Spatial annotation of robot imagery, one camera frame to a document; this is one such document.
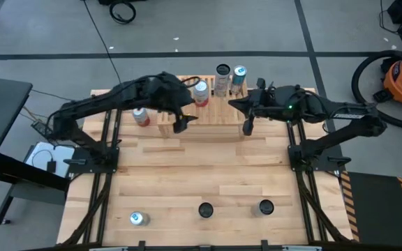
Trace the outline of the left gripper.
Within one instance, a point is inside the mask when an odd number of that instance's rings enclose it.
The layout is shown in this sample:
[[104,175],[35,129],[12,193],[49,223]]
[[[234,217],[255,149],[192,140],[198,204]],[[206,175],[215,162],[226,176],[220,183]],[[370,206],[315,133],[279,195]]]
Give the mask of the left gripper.
[[194,103],[187,86],[175,75],[162,72],[158,74],[157,110],[171,113],[175,116],[172,124],[174,133],[181,133],[187,129],[191,121],[197,116],[184,114],[182,107]]

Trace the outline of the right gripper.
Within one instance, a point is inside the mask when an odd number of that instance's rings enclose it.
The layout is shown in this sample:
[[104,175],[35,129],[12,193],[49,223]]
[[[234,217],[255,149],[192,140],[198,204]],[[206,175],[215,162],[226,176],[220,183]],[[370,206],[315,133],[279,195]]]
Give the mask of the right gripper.
[[266,81],[263,78],[258,78],[257,88],[248,96],[228,101],[230,106],[239,110],[246,117],[243,124],[244,135],[252,134],[255,117],[288,121],[288,117],[284,114],[285,107],[278,105],[275,101],[274,91],[275,89],[272,87],[266,88]]

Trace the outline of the blue silver beverage can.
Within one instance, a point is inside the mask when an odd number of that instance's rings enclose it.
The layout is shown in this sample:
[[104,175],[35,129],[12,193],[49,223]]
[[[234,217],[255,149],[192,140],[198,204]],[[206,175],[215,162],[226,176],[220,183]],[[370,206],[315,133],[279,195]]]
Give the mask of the blue silver beverage can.
[[130,214],[130,222],[135,226],[147,226],[150,223],[150,217],[142,211],[133,211]]
[[246,79],[247,69],[244,66],[235,66],[232,72],[230,91],[238,94],[242,91]]

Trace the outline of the pink strawberry soda can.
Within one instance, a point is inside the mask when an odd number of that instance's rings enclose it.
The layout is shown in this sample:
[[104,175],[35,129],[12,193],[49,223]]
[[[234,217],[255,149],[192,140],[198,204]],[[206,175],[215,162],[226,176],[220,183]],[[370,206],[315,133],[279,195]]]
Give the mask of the pink strawberry soda can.
[[209,102],[209,87],[205,81],[200,80],[193,87],[193,99],[198,107],[204,107]]
[[141,127],[146,127],[150,123],[150,118],[147,113],[147,110],[145,108],[140,108],[140,109],[134,109],[133,112],[133,118],[135,119],[135,122],[141,126]]

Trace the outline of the Celsius Peach Vibe can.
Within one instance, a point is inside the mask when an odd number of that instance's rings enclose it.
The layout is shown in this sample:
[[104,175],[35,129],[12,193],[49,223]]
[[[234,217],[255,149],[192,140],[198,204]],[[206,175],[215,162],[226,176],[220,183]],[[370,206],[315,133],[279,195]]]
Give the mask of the Celsius Peach Vibe can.
[[216,67],[216,76],[214,81],[214,95],[225,97],[228,90],[230,79],[230,67],[227,64],[220,64]]

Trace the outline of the Celsius Tropical Vibe can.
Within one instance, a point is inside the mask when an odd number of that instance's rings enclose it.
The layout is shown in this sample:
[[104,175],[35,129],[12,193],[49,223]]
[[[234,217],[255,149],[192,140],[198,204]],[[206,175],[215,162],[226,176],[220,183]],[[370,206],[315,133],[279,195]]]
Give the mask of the Celsius Tropical Vibe can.
[[202,202],[198,207],[201,218],[210,218],[214,213],[214,207],[209,202]]

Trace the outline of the wooden slatted shelf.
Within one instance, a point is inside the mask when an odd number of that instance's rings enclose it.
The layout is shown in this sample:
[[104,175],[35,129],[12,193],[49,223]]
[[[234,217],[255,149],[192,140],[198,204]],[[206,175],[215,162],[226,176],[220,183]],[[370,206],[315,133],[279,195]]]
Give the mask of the wooden slatted shelf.
[[229,100],[244,98],[248,95],[246,84],[242,85],[239,93],[228,91],[224,97],[211,94],[208,103],[204,107],[195,104],[187,105],[182,108],[185,115],[196,116],[197,119],[188,123],[185,131],[175,134],[173,123],[175,117],[165,112],[161,112],[156,117],[158,129],[163,137],[176,137],[186,139],[201,138],[233,138],[244,137],[242,127],[244,115],[228,104]]

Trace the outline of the silver can black lid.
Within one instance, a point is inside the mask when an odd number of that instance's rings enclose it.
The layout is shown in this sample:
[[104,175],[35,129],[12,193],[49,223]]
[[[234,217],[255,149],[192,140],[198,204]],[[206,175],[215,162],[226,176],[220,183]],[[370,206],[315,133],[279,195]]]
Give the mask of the silver can black lid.
[[264,217],[274,212],[274,204],[268,199],[263,199],[251,208],[251,213],[255,217]]

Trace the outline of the white flat board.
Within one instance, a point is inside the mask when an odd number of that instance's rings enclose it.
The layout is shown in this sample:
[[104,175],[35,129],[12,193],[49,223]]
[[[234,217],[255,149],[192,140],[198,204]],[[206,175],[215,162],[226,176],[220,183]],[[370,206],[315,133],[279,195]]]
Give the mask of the white flat board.
[[57,169],[53,174],[66,178],[69,164],[65,163],[64,160],[71,159],[74,151],[69,146],[53,146],[50,143],[39,142],[32,148],[24,162],[37,169],[47,171],[47,162],[55,160],[57,162]]

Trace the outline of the black power adapter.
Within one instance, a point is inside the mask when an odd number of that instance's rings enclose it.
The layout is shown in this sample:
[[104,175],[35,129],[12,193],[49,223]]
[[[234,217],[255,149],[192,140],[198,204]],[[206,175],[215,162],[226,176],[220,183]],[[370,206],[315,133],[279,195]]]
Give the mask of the black power adapter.
[[40,134],[42,137],[44,137],[45,139],[49,139],[51,134],[52,134],[52,130],[49,128],[48,125],[46,125],[45,123],[41,122],[41,121],[35,121],[31,124],[31,127],[38,133]]

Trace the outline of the black hazard-striped floor mat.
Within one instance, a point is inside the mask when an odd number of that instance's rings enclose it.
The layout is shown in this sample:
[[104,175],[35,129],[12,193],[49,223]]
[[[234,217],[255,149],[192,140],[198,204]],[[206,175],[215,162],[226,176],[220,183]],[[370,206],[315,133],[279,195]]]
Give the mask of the black hazard-striped floor mat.
[[352,237],[402,247],[402,178],[344,171],[341,187]]

